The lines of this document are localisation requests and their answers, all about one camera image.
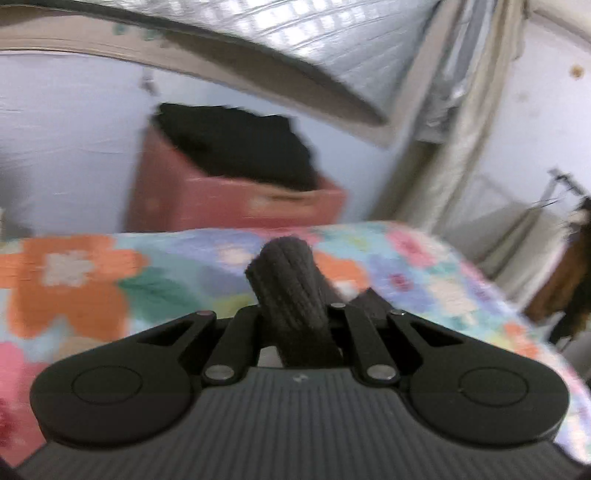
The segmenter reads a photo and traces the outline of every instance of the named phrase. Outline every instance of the floral bedsheet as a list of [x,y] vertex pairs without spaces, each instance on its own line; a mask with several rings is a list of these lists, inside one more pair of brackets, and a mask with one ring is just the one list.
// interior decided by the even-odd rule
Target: floral bedsheet
[[351,299],[368,287],[399,308],[554,368],[571,393],[556,442],[591,463],[591,398],[500,292],[451,247],[396,223],[282,230],[25,239],[0,249],[0,455],[43,442],[28,404],[49,363],[195,310],[231,316],[255,302],[243,274],[263,244],[297,235]]

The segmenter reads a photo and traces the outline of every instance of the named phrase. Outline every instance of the silver pin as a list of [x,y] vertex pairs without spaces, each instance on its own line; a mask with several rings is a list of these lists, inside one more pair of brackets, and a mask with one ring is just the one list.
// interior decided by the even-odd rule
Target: silver pin
[[392,380],[396,377],[396,369],[389,365],[372,365],[367,372],[374,380]]
[[234,370],[228,365],[212,365],[205,370],[205,376],[211,380],[230,380],[234,376]]

